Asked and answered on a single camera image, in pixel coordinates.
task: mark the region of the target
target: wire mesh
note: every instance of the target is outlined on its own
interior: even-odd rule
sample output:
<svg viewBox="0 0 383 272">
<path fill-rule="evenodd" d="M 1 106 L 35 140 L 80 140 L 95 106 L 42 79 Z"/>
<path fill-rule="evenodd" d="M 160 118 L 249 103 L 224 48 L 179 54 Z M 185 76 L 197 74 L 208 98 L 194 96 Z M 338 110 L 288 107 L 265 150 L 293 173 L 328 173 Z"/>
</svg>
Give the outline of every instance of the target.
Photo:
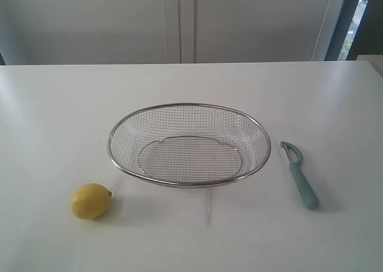
<svg viewBox="0 0 383 272">
<path fill-rule="evenodd" d="M 232 109 L 170 104 L 134 112 L 112 130 L 109 155 L 122 171 L 157 184 L 203 187 L 254 173 L 270 139 L 254 119 Z"/>
</svg>

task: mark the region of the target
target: cabinet door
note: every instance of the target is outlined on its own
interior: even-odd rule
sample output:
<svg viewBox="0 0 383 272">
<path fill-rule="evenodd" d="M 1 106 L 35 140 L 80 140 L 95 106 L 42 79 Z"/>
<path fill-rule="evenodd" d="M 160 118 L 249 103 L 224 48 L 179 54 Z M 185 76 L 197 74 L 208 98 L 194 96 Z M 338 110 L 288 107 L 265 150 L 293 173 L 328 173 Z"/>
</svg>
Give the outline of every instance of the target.
<svg viewBox="0 0 383 272">
<path fill-rule="evenodd" d="M 25 63 L 180 61 L 178 0 L 3 2 L 26 55 Z"/>
<path fill-rule="evenodd" d="M 337 0 L 339 6 L 329 7 L 329 2 L 195 0 L 194 60 L 198 63 L 312 60 L 323 24 L 329 42 L 342 0 Z M 331 17 L 331 24 L 324 22 L 325 16 Z M 321 40 L 319 44 L 327 46 L 328 42 Z"/>
</svg>

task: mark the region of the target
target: wire mesh basket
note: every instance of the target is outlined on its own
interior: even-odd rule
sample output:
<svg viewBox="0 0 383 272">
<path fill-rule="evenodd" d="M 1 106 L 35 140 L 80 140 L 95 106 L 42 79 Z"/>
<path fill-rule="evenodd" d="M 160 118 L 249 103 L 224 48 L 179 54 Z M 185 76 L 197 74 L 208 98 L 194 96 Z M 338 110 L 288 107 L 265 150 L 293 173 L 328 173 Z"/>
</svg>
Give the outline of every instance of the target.
<svg viewBox="0 0 383 272">
<path fill-rule="evenodd" d="M 242 179 L 265 165 L 270 138 L 249 115 L 199 103 L 136 111 L 108 140 L 112 162 L 155 184 L 211 187 Z"/>
</svg>

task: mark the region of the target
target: vegetable peeler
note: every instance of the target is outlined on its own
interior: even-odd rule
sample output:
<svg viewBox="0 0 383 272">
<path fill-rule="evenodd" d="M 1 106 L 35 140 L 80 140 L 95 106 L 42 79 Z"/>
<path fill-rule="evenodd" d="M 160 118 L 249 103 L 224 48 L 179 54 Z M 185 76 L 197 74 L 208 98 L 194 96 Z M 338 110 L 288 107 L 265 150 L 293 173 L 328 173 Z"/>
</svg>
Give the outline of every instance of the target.
<svg viewBox="0 0 383 272">
<path fill-rule="evenodd" d="M 302 198 L 303 204 L 306 206 L 309 210 L 314 210 L 319 206 L 319 200 L 318 197 L 315 195 L 314 190 L 312 190 L 309 182 L 305 178 L 305 175 L 302 173 L 300 166 L 303 161 L 303 155 L 300 152 L 300 150 L 288 143 L 288 142 L 281 142 L 281 147 L 284 148 L 287 158 L 290 162 L 288 165 L 288 168 L 291 171 L 291 174 L 293 175 L 294 181 L 298 187 L 300 196 Z M 296 156 L 297 160 L 294 161 L 293 157 L 291 156 L 290 150 L 292 150 Z"/>
</svg>

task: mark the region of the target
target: metal basket rim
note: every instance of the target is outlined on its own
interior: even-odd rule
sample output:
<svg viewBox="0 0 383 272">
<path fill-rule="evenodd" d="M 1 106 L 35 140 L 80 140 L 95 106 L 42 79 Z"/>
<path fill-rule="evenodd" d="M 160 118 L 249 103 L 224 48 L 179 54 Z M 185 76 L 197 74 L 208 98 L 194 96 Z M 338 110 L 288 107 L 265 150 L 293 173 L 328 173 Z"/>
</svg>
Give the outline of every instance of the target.
<svg viewBox="0 0 383 272">
<path fill-rule="evenodd" d="M 159 179 L 154 179 L 154 178 L 150 178 L 150 177 L 141 175 L 139 173 L 131 172 L 130 170 L 125 169 L 123 166 L 121 166 L 115 160 L 115 158 L 113 157 L 112 152 L 111 152 L 111 140 L 112 140 L 112 137 L 114 136 L 114 133 L 117 130 L 117 128 L 123 122 L 125 122 L 127 119 L 131 118 L 132 116 L 134 116 L 136 114 L 140 114 L 140 113 L 145 112 L 145 111 L 151 111 L 151 110 L 154 110 L 154 109 L 167 108 L 167 107 L 173 107 L 173 106 L 203 106 L 203 107 L 207 107 L 207 108 L 222 109 L 222 110 L 225 110 L 225 111 L 234 112 L 236 114 L 239 114 L 239 115 L 242 115 L 242 116 L 248 118 L 253 123 L 255 123 L 260 128 L 260 130 L 263 132 L 263 134 L 266 136 L 266 142 L 267 142 L 267 145 L 268 145 L 268 152 L 267 152 L 265 158 L 263 159 L 262 163 L 258 167 L 256 167 L 255 169 L 250 170 L 249 172 L 247 172 L 245 174 L 242 174 L 242 175 L 236 175 L 236 176 L 233 176 L 231 178 L 220 179 L 219 181 L 198 181 L 198 182 L 169 182 L 169 181 L 161 181 Z M 137 111 L 135 111 L 135 112 L 133 112 L 133 113 L 123 117 L 113 127 L 113 129 L 111 130 L 111 132 L 109 134 L 107 150 L 108 150 L 109 158 L 111 159 L 111 161 L 113 162 L 113 164 L 115 166 L 117 166 L 121 171 L 127 173 L 128 175 L 134 176 L 134 177 L 136 177 L 138 179 L 141 179 L 143 181 L 147 181 L 147 182 L 151 182 L 152 184 L 158 184 L 158 185 L 163 185 L 163 186 L 167 186 L 167 187 L 204 188 L 204 187 L 215 187 L 215 186 L 218 186 L 218 185 L 229 184 L 231 182 L 235 182 L 235 181 L 238 181 L 240 179 L 246 178 L 247 176 L 252 175 L 255 172 L 258 172 L 268 162 L 268 159 L 269 159 L 270 154 L 271 154 L 271 141 L 270 141 L 270 137 L 269 137 L 268 133 L 266 132 L 266 130 L 263 128 L 263 126 L 255 118 L 251 117 L 250 115 L 248 115 L 248 114 L 246 114 L 244 112 L 238 111 L 236 109 L 231 109 L 231 108 L 227 108 L 227 107 L 224 107 L 224 106 L 209 105 L 209 104 L 206 104 L 206 103 L 166 103 L 166 104 L 162 104 L 162 105 L 149 106 L 147 108 L 139 109 L 139 110 L 137 110 Z"/>
</svg>

